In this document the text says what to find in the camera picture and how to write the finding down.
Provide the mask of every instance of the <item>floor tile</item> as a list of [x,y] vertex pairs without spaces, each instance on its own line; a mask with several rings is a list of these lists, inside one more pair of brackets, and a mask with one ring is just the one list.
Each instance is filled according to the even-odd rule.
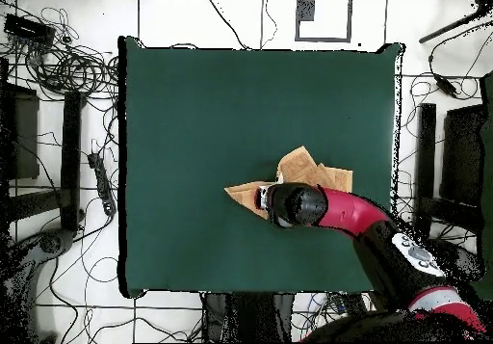
[[[297,0],[264,1],[265,49],[375,51],[383,44],[385,0],[353,0],[351,43],[295,41]],[[324,0],[319,1],[319,10],[322,12]],[[213,2],[235,29],[242,44],[259,49],[262,0]],[[156,23],[165,23],[166,26],[157,27]],[[231,29],[221,21],[209,0],[141,0],[140,37],[145,46],[171,46],[187,42],[201,48],[242,47]]]

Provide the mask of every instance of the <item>green tabletop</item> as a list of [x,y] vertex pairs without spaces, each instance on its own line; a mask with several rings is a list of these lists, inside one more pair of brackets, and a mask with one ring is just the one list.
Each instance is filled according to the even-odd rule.
[[273,180],[279,159],[306,146],[316,162],[353,170],[355,193],[389,207],[400,45],[235,51],[128,38],[122,50],[129,289],[372,289],[345,235],[278,229],[223,189]]

